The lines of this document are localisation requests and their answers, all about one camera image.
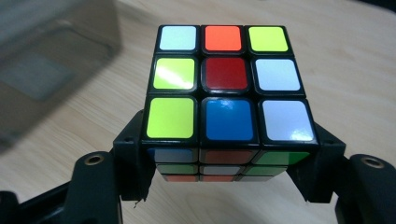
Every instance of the table surface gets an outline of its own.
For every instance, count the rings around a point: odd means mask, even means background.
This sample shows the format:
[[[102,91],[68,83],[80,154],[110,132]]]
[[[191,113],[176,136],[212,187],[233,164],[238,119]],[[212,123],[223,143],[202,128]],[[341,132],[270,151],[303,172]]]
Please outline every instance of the table surface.
[[[396,15],[355,1],[117,2],[123,48],[112,64],[0,154],[0,189],[21,202],[71,177],[75,161],[109,151],[143,108],[157,28],[165,23],[288,28],[314,120],[347,144],[396,165]],[[334,205],[306,203],[287,174],[262,183],[169,183],[122,204],[125,223],[336,223]]]

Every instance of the blue sticker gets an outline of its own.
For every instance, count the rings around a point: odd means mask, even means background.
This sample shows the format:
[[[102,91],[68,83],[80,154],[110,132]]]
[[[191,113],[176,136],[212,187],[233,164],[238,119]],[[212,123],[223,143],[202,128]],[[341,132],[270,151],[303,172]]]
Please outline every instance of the blue sticker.
[[[249,141],[253,138],[250,103],[216,99],[206,103],[206,137],[210,140]]]

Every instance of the black cube body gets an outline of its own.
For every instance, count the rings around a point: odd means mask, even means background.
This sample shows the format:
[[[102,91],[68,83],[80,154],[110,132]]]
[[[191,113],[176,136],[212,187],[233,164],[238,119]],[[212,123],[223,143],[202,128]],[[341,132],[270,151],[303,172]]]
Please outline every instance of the black cube body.
[[[266,181],[318,149],[286,28],[162,25],[141,145],[166,181]]]

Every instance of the rubik's cube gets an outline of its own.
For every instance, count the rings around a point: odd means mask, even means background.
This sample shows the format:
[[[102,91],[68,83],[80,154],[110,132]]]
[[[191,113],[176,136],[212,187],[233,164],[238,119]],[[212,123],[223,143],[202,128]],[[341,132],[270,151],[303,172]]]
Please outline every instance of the rubik's cube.
[[[142,127],[167,181],[265,181],[318,150],[283,26],[160,26]]]

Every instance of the screw hole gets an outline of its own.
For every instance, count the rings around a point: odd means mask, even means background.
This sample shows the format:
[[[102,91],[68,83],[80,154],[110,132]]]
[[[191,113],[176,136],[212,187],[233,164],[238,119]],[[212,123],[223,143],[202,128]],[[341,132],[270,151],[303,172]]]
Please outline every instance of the screw hole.
[[[384,163],[382,163],[381,161],[376,160],[374,158],[370,158],[370,157],[361,158],[361,162],[363,162],[364,164],[366,164],[368,166],[376,168],[376,169],[382,169],[385,167]]]
[[[85,160],[86,165],[96,165],[104,161],[105,158],[101,155],[93,155]]]

